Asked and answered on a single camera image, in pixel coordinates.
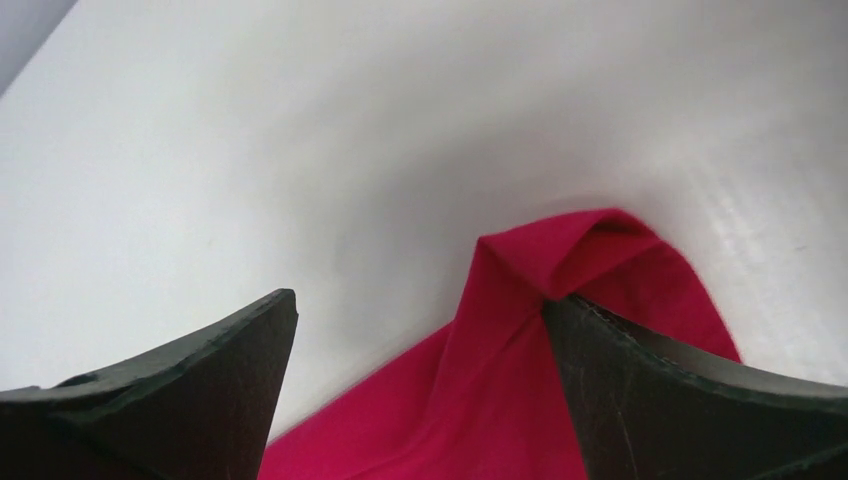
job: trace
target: white surface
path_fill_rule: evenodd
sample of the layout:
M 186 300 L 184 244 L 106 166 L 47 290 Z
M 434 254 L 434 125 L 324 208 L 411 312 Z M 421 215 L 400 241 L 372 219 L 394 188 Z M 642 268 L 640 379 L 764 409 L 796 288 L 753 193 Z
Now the white surface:
M 824 0 L 78 4 L 0 100 L 0 388 L 293 287 L 278 433 L 449 320 L 478 235 L 605 205 L 749 363 L 848 384 L 846 42 Z
M 0 0 L 0 95 L 75 0 Z

